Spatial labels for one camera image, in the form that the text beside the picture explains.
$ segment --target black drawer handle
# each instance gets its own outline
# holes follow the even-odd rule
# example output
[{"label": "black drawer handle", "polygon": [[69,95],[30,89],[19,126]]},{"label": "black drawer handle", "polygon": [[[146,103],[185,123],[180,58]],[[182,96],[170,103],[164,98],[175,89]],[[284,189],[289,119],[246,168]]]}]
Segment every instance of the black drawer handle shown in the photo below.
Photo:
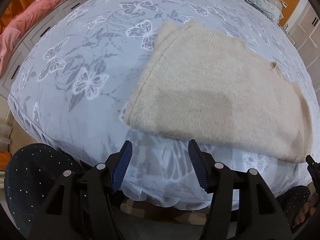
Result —
[{"label": "black drawer handle", "polygon": [[45,33],[50,29],[51,27],[49,26],[41,35],[40,37],[42,37],[43,35],[45,35]]},{"label": "black drawer handle", "polygon": [[77,3],[75,6],[73,6],[72,8],[70,8],[70,10],[73,10],[74,8],[76,8],[80,3]]},{"label": "black drawer handle", "polygon": [[16,68],[16,70],[14,71],[14,73],[13,73],[13,75],[12,75],[11,79],[13,79],[13,77],[14,77],[14,75],[16,74],[16,72],[17,72],[17,70],[19,69],[19,67],[20,67],[20,65],[18,65],[18,66],[17,66],[17,68]]}]

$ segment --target bed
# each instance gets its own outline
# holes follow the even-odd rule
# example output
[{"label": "bed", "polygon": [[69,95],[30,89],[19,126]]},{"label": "bed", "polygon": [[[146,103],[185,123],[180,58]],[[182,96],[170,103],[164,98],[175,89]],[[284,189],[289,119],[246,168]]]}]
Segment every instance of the bed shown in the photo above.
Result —
[{"label": "bed", "polygon": [[[191,19],[244,39],[299,83],[312,116],[312,156],[319,159],[320,116],[311,78],[281,28],[244,0],[89,0],[48,31],[24,61],[8,97],[15,119],[39,142],[91,165],[130,140],[133,155],[121,187],[126,196],[184,210],[207,207],[212,196],[198,184],[188,142],[123,122],[162,22],[181,26]],[[233,170],[257,169],[275,196],[311,182],[306,163],[215,145],[200,148]],[[233,209],[238,200],[234,191]]]}]

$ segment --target pillow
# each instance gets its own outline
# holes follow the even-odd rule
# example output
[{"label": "pillow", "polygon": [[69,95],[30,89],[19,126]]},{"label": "pillow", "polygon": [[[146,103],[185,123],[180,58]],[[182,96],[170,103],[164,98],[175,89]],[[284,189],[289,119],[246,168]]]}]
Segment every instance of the pillow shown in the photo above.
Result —
[{"label": "pillow", "polygon": [[267,16],[274,24],[278,25],[283,18],[281,11],[269,0],[245,0]]}]

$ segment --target pink blanket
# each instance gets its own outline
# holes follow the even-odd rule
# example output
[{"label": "pink blanket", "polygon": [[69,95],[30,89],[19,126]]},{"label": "pink blanket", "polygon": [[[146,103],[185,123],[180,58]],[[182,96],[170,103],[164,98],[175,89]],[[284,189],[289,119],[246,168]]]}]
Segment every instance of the pink blanket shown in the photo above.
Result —
[{"label": "pink blanket", "polygon": [[63,0],[35,0],[21,14],[14,17],[0,35],[0,77],[5,72],[16,42],[34,24],[42,20]]}]

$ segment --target beige knit sweater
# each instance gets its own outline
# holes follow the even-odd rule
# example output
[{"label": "beige knit sweater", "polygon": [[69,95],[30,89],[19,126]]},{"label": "beige knit sweater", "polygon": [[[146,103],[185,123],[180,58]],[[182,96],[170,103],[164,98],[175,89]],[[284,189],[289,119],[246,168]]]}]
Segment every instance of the beige knit sweater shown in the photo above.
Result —
[{"label": "beige knit sweater", "polygon": [[312,125],[297,83],[276,63],[190,21],[163,23],[125,114],[133,128],[290,162],[310,154]]}]

